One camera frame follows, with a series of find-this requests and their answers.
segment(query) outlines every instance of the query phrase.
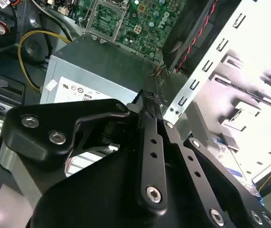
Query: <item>dell logo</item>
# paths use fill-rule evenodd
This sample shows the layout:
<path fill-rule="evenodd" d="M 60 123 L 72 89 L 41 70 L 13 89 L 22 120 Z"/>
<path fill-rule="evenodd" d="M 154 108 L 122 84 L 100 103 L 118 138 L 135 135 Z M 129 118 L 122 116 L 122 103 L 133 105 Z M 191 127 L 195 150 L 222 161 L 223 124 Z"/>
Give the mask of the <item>dell logo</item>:
<path fill-rule="evenodd" d="M 170 16 L 170 13 L 168 12 L 165 12 L 163 18 L 162 18 L 162 21 L 159 23 L 159 26 L 158 28 L 162 29 L 163 28 L 163 25 L 165 25 L 165 22 L 167 21 L 167 18 Z"/>

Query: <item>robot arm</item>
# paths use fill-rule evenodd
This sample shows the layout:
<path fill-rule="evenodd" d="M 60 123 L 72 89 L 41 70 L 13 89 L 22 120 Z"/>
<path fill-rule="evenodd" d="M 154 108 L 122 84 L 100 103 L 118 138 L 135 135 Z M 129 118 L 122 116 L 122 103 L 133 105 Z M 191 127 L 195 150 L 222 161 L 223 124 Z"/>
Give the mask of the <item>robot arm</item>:
<path fill-rule="evenodd" d="M 0 179 L 12 174 L 29 200 L 31 227 L 271 228 L 271 213 L 198 140 L 181 141 L 153 95 L 134 103 L 139 113 L 114 99 L 8 112 Z M 68 158 L 111 143 L 117 152 L 65 177 Z"/>

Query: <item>motherboard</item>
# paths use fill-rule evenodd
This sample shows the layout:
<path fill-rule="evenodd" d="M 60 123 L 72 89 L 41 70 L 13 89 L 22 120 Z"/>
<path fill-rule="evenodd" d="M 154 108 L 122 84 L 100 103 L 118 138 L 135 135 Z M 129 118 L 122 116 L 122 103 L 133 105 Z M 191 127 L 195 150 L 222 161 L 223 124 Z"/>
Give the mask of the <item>motherboard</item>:
<path fill-rule="evenodd" d="M 85 31 L 134 54 L 160 62 L 161 48 L 187 0 L 42 0 Z"/>

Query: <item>yellow cable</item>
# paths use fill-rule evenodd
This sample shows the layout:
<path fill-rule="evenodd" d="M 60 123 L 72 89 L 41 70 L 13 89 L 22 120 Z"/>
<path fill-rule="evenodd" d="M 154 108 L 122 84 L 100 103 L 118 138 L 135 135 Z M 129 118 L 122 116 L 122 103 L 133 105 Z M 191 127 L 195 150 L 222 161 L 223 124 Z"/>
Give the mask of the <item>yellow cable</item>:
<path fill-rule="evenodd" d="M 269 179 L 271 178 L 271 175 L 267 178 L 267 180 L 260 186 L 259 188 L 259 192 L 261 191 L 261 189 L 265 186 L 265 184 L 269 181 Z"/>
<path fill-rule="evenodd" d="M 34 31 L 30 31 L 30 32 L 27 32 L 25 33 L 21 39 L 20 39 L 20 42 L 19 42 L 19 46 L 18 46 L 18 60 L 19 60 L 19 63 L 20 63 L 20 67 L 22 69 L 22 72 L 23 74 L 25 75 L 26 79 L 28 80 L 28 82 L 30 83 L 30 85 L 39 91 L 39 88 L 36 88 L 36 86 L 31 82 L 29 76 L 27 75 L 27 72 L 26 72 L 26 68 L 25 68 L 25 65 L 23 64 L 23 61 L 22 61 L 22 58 L 21 58 L 21 46 L 23 44 L 23 42 L 31 35 L 35 34 L 35 33 L 45 33 L 45 34 L 48 34 L 48 35 L 51 35 L 53 37 L 57 37 L 59 39 L 61 39 L 63 42 L 69 44 L 71 43 L 68 39 L 62 37 L 61 35 L 59 34 L 56 34 L 54 32 L 49 32 L 49 31 L 43 31 L 43 30 L 34 30 Z"/>

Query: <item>capacitor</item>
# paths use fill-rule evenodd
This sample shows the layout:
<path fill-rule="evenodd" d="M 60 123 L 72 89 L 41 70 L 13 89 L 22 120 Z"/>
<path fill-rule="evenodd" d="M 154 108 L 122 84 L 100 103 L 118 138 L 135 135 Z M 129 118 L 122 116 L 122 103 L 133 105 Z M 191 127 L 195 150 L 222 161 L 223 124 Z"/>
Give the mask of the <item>capacitor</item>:
<path fill-rule="evenodd" d="M 158 17 L 159 17 L 159 12 L 158 12 L 158 11 L 155 11 L 155 12 L 153 13 L 153 16 L 154 16 L 155 18 L 158 18 Z"/>

